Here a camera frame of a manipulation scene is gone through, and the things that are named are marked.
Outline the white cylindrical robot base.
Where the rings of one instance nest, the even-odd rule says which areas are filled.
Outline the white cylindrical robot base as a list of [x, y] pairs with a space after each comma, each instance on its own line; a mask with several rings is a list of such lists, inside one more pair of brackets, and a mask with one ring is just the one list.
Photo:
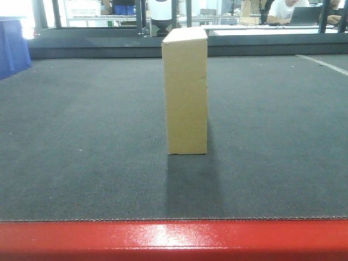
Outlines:
[[150, 11], [151, 22], [158, 28], [157, 37], [166, 37], [169, 34], [168, 28], [174, 26], [174, 1], [171, 0], [149, 0], [148, 10]]

